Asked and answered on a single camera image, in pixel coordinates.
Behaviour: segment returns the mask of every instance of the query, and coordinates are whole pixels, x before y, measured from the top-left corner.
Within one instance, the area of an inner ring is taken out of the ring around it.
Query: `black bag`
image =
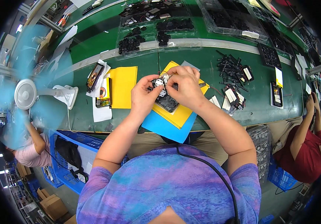
[[[60,138],[60,136],[57,136],[55,149],[67,162],[77,167],[78,169],[83,170],[83,168],[81,167],[81,156],[78,153],[76,144],[70,141],[63,140],[62,138]]]

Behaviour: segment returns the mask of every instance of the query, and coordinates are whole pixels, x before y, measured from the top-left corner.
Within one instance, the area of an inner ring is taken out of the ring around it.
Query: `woman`
[[[137,156],[120,168],[137,130],[163,87],[148,92],[143,77],[131,91],[131,112],[102,143],[77,207],[77,223],[257,223],[261,201],[254,144],[239,123],[202,94],[199,72],[176,66],[167,91],[212,129],[229,155],[227,173],[193,146],[167,145]],[[172,88],[178,83],[178,91]],[[218,170],[234,192],[207,164]],[[231,219],[238,213],[240,222]]]
[[[305,183],[314,182],[321,174],[321,112],[315,93],[309,95],[306,102],[307,114],[300,125],[295,125],[289,132],[281,150],[274,153],[279,166],[289,172],[296,180]],[[310,124],[315,113],[313,134]]]
[[[22,165],[26,167],[45,167],[51,166],[50,145],[48,144],[48,138],[44,133],[40,134],[27,120],[25,116],[25,126],[30,133],[30,137],[25,141],[24,138],[20,138],[22,147],[17,149],[10,149],[10,142],[13,141],[12,135],[9,133],[12,128],[6,130],[4,125],[0,133],[0,152],[3,154],[3,158],[6,162],[12,162],[14,158]]]

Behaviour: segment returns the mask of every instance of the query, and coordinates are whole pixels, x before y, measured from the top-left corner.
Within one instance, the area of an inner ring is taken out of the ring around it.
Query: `red shirt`
[[[294,160],[290,152],[290,145],[299,126],[295,126],[289,132],[285,146],[274,154],[274,159],[296,180],[312,183],[321,174],[321,131],[314,135],[310,130],[307,130],[305,141]]]

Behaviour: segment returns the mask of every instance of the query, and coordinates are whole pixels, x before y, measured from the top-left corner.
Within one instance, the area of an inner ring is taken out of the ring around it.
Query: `green workbench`
[[[187,0],[187,2],[190,4],[190,10],[193,15],[192,20],[198,29],[200,38],[225,40],[256,46],[255,43],[244,39],[222,34],[208,33],[198,6],[195,4],[195,0]],[[70,46],[73,64],[97,55],[100,52],[116,48],[116,39],[120,21],[118,14],[122,11],[122,4],[106,8],[77,24],[78,31]],[[66,26],[78,20],[79,18],[77,18],[77,15],[79,14],[78,16],[80,16],[83,10],[84,9],[82,8],[76,10],[68,20]],[[64,35],[59,37],[58,41],[54,43],[54,46],[58,45],[63,36]],[[302,41],[297,40],[294,41],[294,43],[301,47]],[[207,82],[211,87],[214,87],[223,93],[221,89],[224,88],[225,85],[219,84],[219,82],[223,80],[219,77],[219,72],[217,70],[217,59],[221,58],[221,56],[215,51],[216,49],[225,54],[232,54],[236,58],[240,57],[242,59],[241,63],[243,65],[249,65],[254,74],[255,80],[246,86],[249,92],[241,90],[241,94],[247,100],[246,107],[241,111],[237,110],[233,115],[233,118],[241,125],[249,126],[268,123],[298,117],[303,114],[303,93],[305,92],[306,81],[297,81],[291,67],[287,64],[281,63],[284,84],[283,95],[288,96],[284,97],[284,109],[278,109],[271,106],[270,82],[275,81],[275,70],[263,66],[260,55],[254,53],[233,49],[203,47],[198,50],[190,49],[183,51],[155,52],[120,61],[115,60],[115,58],[109,58],[105,61],[111,66],[111,68],[138,66],[137,80],[139,80],[143,76],[157,74],[158,71],[162,71],[171,60],[178,64],[181,64],[186,60],[200,69],[201,79]],[[73,76],[72,86],[79,87],[74,107],[69,111],[70,126],[74,131],[105,132],[105,128],[109,123],[113,125],[112,130],[114,130],[130,111],[129,109],[112,109],[113,118],[111,120],[97,123],[93,122],[91,105],[92,99],[86,96],[85,86],[87,76],[93,67],[94,65],[89,65],[75,70],[73,74],[65,75],[65,77]],[[55,80],[52,84],[65,85],[65,77]],[[219,93],[214,89],[210,88],[207,91],[206,96],[212,95],[216,95],[219,104],[222,105],[224,97],[219,95]],[[56,102],[53,105],[53,110],[58,112],[58,118],[63,118],[61,119],[62,121],[56,122],[55,119],[44,118],[43,122],[39,123],[38,126],[68,130],[68,117],[65,105],[61,102]],[[192,127],[192,131],[208,129],[209,127],[203,119],[197,117]]]

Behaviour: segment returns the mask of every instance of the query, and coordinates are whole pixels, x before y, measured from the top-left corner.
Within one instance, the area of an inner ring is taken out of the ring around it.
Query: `white fan stand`
[[[76,101],[78,87],[69,85],[55,85],[52,89],[46,88],[37,91],[35,83],[30,79],[21,80],[15,89],[14,99],[18,108],[27,110],[32,107],[36,101],[36,96],[49,95],[54,96],[61,102],[64,102],[69,110],[72,110]]]

